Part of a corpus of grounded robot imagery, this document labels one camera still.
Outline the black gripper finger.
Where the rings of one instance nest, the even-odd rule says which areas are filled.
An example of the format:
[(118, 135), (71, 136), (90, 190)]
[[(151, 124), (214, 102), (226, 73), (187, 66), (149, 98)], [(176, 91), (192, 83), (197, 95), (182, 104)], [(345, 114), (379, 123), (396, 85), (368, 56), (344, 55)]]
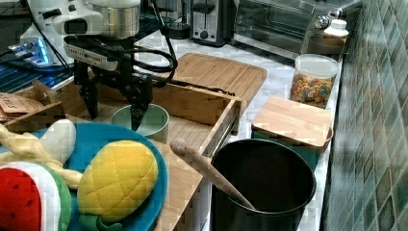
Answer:
[(137, 131), (142, 123), (145, 113), (148, 110), (150, 100), (147, 97), (134, 96), (131, 101), (131, 129)]
[(99, 112), (97, 108), (97, 87), (96, 83), (89, 77), (74, 78), (74, 83), (79, 86), (79, 94), (84, 100), (85, 106), (89, 112), (90, 118), (98, 117)]

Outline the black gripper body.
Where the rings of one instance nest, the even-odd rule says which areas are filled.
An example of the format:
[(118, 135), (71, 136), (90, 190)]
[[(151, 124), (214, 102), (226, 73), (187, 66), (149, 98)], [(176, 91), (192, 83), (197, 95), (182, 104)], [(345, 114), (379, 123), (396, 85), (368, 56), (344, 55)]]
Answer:
[(133, 38), (116, 39), (101, 36), (67, 36), (64, 50), (74, 60), (74, 78), (89, 77), (96, 84), (119, 90), (131, 103), (134, 96), (152, 101), (152, 83), (136, 74), (129, 54)]

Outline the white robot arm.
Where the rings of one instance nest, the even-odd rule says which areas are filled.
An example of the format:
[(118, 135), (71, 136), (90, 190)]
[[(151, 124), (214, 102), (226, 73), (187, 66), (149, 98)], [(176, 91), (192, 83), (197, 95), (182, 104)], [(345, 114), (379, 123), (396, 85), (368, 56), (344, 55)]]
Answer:
[(131, 129), (137, 130), (152, 101), (151, 81), (135, 70), (140, 0), (26, 2), (32, 23), (20, 39), (39, 50), (34, 63), (74, 63), (74, 81), (92, 118), (98, 116), (96, 85), (119, 90), (131, 105)]

